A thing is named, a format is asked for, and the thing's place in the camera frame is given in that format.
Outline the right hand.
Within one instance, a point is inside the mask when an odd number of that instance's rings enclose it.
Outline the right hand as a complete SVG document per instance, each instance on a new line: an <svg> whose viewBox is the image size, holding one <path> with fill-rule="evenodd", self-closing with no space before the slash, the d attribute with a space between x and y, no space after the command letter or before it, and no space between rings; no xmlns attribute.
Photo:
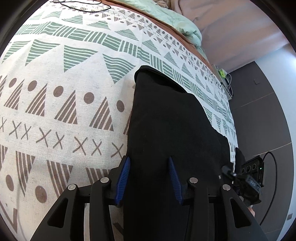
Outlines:
<svg viewBox="0 0 296 241"><path fill-rule="evenodd" d="M253 216L255 216L255 211L252 209L252 205L251 205L251 206L248 206L248 210L251 212L251 214L252 214Z"/></svg>

